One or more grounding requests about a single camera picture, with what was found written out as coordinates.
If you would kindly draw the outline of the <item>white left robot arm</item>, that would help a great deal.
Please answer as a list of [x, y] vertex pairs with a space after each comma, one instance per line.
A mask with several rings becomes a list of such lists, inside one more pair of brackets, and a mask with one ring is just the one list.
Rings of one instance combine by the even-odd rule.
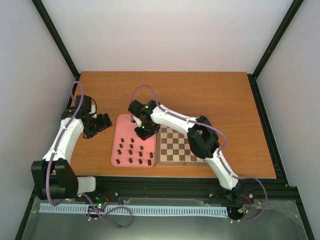
[[34, 161], [31, 174], [41, 200], [73, 199], [86, 193], [92, 201], [103, 198], [104, 188], [94, 176], [76, 176], [70, 162], [79, 137], [91, 139], [112, 126], [109, 115], [97, 113], [96, 101], [77, 95], [75, 105], [61, 114], [58, 133], [42, 160]]

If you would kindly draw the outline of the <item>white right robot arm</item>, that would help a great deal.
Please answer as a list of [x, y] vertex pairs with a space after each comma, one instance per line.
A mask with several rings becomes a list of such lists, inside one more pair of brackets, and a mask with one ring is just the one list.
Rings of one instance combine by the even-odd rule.
[[155, 135], [161, 126], [169, 127], [187, 137], [190, 151], [203, 159], [211, 167], [223, 188], [224, 198], [235, 203], [241, 195], [243, 185], [225, 159], [219, 143], [218, 130], [212, 127], [205, 116], [190, 117], [172, 111], [155, 100], [143, 104], [133, 100], [128, 107], [131, 121], [137, 124], [134, 129], [142, 140]]

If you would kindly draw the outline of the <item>left controller circuit board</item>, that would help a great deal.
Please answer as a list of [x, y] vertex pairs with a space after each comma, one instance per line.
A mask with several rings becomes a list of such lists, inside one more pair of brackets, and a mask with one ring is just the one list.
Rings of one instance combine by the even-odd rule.
[[109, 194], [107, 192], [89, 196], [95, 207], [100, 213], [105, 213], [110, 204]]

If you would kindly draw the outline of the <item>pink plastic tray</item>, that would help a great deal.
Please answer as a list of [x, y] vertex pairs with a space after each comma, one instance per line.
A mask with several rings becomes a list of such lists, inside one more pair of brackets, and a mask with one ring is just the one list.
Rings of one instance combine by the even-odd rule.
[[[137, 124], [131, 122], [130, 114], [121, 114], [117, 117], [110, 159], [113, 166], [149, 168], [156, 163], [156, 136], [142, 140], [135, 133], [136, 127]], [[139, 164], [139, 159], [142, 159], [143, 164]], [[151, 160], [152, 165], [148, 165], [148, 160]]]

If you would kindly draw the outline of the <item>wooden chessboard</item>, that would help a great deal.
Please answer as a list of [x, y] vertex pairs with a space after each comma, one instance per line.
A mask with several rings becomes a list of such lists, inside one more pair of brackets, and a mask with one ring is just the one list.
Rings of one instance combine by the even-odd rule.
[[186, 135], [164, 125], [160, 125], [156, 134], [155, 153], [158, 166], [209, 166], [204, 159], [192, 153]]

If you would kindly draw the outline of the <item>black aluminium frame rail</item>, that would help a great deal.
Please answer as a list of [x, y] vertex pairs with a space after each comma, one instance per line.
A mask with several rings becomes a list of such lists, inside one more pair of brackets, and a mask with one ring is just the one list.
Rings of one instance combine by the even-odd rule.
[[[173, 178], [173, 177], [123, 177], [97, 176], [97, 187], [86, 192], [94, 199], [97, 195], [107, 194], [112, 202], [119, 198], [222, 198], [224, 190], [216, 178]], [[260, 185], [254, 179], [241, 181], [240, 193], [254, 199], [293, 200], [300, 197], [297, 187], [285, 185], [282, 179], [262, 179]]]

